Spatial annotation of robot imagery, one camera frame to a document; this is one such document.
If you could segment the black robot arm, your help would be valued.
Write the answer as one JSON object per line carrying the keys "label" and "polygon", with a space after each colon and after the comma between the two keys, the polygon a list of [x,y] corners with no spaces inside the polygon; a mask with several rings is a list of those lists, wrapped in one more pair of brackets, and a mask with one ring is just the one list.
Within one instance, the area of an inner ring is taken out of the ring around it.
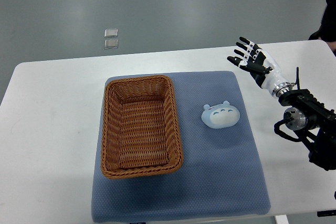
{"label": "black robot arm", "polygon": [[277,98],[287,109],[274,132],[303,143],[309,162],[326,171],[335,170],[335,111],[326,109],[307,89],[280,91]]}

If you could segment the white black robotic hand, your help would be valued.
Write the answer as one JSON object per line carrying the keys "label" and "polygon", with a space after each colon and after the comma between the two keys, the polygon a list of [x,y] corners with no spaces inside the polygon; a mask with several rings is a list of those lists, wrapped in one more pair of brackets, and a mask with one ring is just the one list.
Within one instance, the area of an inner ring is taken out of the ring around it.
{"label": "white black robotic hand", "polygon": [[280,66],[266,50],[244,37],[239,38],[236,46],[235,55],[228,56],[227,60],[249,72],[260,88],[268,90],[274,98],[292,90],[293,83],[282,76]]}

